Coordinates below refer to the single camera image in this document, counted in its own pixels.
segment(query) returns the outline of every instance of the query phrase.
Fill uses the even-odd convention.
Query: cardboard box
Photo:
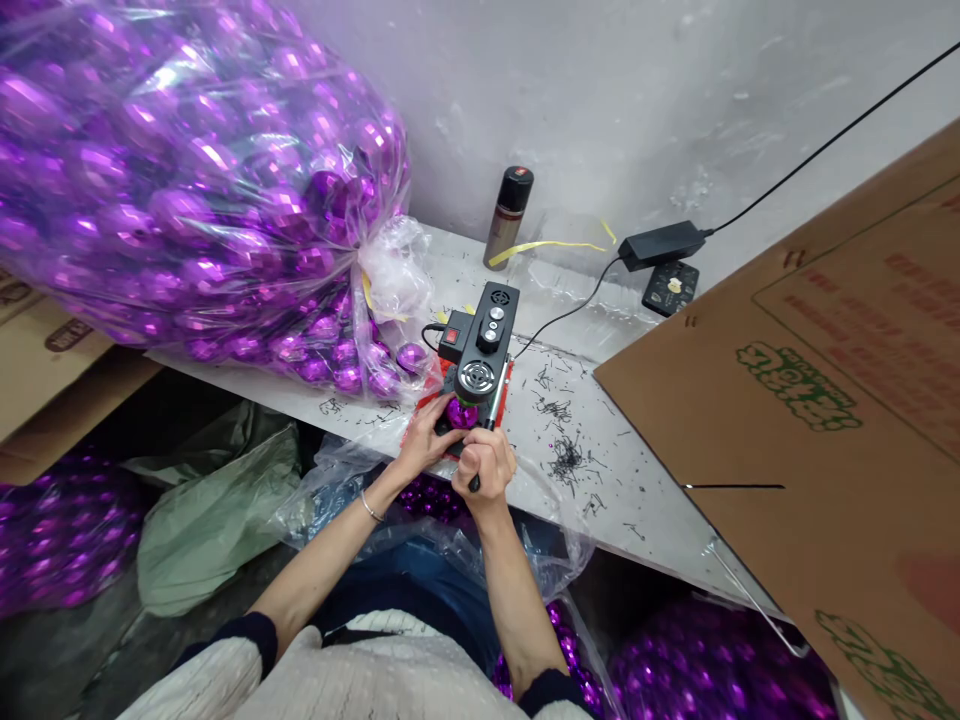
[[[960,122],[596,377],[867,717],[960,718]]]
[[[52,298],[16,295],[17,312],[0,304],[0,313],[11,310],[0,314],[0,482],[26,485],[160,365],[138,351],[111,351],[109,338]]]

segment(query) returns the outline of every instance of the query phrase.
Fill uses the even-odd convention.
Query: power adapter
[[[683,260],[706,244],[702,230],[689,220],[631,235],[620,243],[618,253],[630,272]]]

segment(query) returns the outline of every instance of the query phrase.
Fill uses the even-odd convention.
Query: black cable
[[[520,352],[518,352],[517,355],[516,355],[516,357],[514,357],[513,359],[516,360],[516,359],[519,358],[521,355],[523,355],[524,351],[533,344],[533,341],[534,341],[534,340],[537,339],[537,335],[539,335],[539,334],[542,333],[544,330],[546,330],[548,327],[550,327],[551,325],[553,325],[557,320],[563,320],[565,317],[569,317],[570,315],[573,315],[577,310],[582,310],[584,307],[586,307],[587,303],[590,302],[591,300],[593,300],[593,296],[597,294],[597,290],[600,289],[600,285],[603,283],[603,277],[604,277],[604,275],[607,274],[607,270],[609,270],[610,268],[612,268],[612,267],[613,267],[613,264],[614,264],[617,260],[623,260],[623,258],[620,257],[619,255],[617,255],[617,257],[615,257],[613,260],[611,260],[609,263],[607,263],[607,266],[603,269],[603,272],[600,273],[600,279],[597,280],[597,286],[593,289],[593,292],[590,293],[590,296],[589,296],[586,300],[583,301],[583,303],[581,303],[580,305],[578,305],[577,307],[575,307],[575,308],[574,308],[573,310],[571,310],[570,312],[564,313],[563,315],[558,315],[558,316],[555,317],[553,320],[550,320],[549,322],[543,324],[543,325],[540,327],[540,329],[537,330],[537,331],[533,334],[533,337],[530,338],[529,341],[527,341],[527,344],[523,346],[523,348],[520,350]]]
[[[433,345],[430,344],[430,341],[427,340],[426,332],[427,330],[439,330],[443,332],[446,329],[447,329],[446,325],[441,325],[440,323],[430,323],[429,325],[424,325],[422,328],[420,328],[420,337],[423,339],[423,342],[426,344],[428,348],[433,350],[435,353],[438,353],[440,352],[440,349],[435,348]]]
[[[776,190],[778,190],[787,180],[789,180],[790,178],[792,178],[792,177],[793,177],[794,175],[796,175],[798,172],[800,172],[801,170],[803,170],[807,165],[809,165],[809,164],[813,161],[813,159],[814,159],[815,157],[817,157],[820,153],[822,153],[822,152],[823,152],[824,150],[826,150],[828,147],[830,147],[831,145],[833,145],[837,140],[839,140],[839,139],[842,138],[844,135],[846,135],[847,132],[849,132],[850,130],[852,130],[853,128],[855,128],[857,125],[859,125],[863,120],[865,120],[869,115],[871,115],[871,114],[872,114],[875,110],[877,110],[881,105],[883,105],[885,102],[887,102],[887,100],[889,100],[890,98],[892,98],[892,97],[893,97],[894,95],[896,95],[898,92],[900,92],[900,91],[903,90],[905,87],[907,87],[907,85],[909,85],[909,84],[912,83],[914,80],[916,80],[916,79],[919,78],[921,75],[923,75],[925,72],[927,72],[927,70],[930,70],[932,67],[934,67],[935,65],[937,65],[938,63],[940,63],[942,60],[945,60],[947,57],[949,57],[950,55],[952,55],[952,54],[953,54],[954,52],[956,52],[957,50],[960,50],[960,42],[958,42],[956,45],[954,45],[954,46],[951,47],[950,49],[948,49],[948,50],[946,50],[945,52],[943,52],[943,53],[941,53],[940,55],[938,55],[936,58],[934,58],[933,60],[931,60],[930,62],[928,62],[928,63],[927,63],[926,65],[924,65],[922,68],[920,68],[919,70],[917,70],[917,72],[915,72],[913,75],[911,75],[911,76],[908,77],[906,80],[904,80],[902,83],[900,83],[899,85],[897,85],[897,87],[895,87],[893,90],[891,90],[889,93],[887,93],[883,98],[881,98],[878,102],[876,102],[876,103],[873,105],[873,107],[871,107],[869,110],[867,110],[865,113],[863,113],[860,117],[858,117],[858,118],[857,118],[856,120],[854,120],[852,123],[850,123],[849,125],[847,125],[843,130],[841,130],[841,131],[838,132],[836,135],[834,135],[832,138],[830,138],[830,140],[828,140],[825,145],[821,146],[820,149],[817,150],[813,155],[811,155],[811,156],[808,157],[806,160],[804,160],[802,163],[800,163],[799,165],[797,165],[797,167],[794,168],[794,169],[793,169],[786,177],[784,177],[780,182],[778,182],[778,183],[777,183],[776,185],[774,185],[772,188],[770,188],[769,190],[767,190],[763,195],[761,195],[759,198],[757,198],[757,199],[754,200],[752,203],[750,203],[750,205],[747,206],[746,210],[741,211],[738,215],[735,215],[732,219],[727,220],[723,225],[720,225],[719,227],[713,228],[712,230],[704,230],[704,231],[703,231],[703,236],[704,236],[704,237],[710,237],[710,236],[713,235],[714,233],[720,232],[720,231],[723,230],[725,227],[729,227],[730,225],[732,225],[733,223],[735,223],[737,220],[739,220],[740,218],[742,218],[744,215],[746,215],[748,212],[750,212],[751,210],[753,210],[757,205],[759,205],[760,203],[762,203],[764,200],[766,200],[768,197],[770,197],[770,195],[772,195]]]

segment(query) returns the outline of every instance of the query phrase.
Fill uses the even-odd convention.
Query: person's right hand
[[[504,495],[507,485],[517,471],[517,458],[507,442],[502,428],[493,431],[474,428],[463,439],[460,464],[453,476],[453,489],[463,497],[474,520],[497,509],[506,509]],[[470,481],[480,474],[480,489],[470,492]]]

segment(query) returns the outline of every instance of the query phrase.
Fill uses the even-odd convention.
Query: spray can
[[[483,265],[488,270],[506,270],[507,260],[490,265],[490,260],[504,250],[512,248],[517,241],[520,221],[527,209],[530,190],[533,189],[533,172],[520,165],[508,167],[500,183],[497,206],[493,209],[493,221],[487,236],[487,249],[483,253]]]

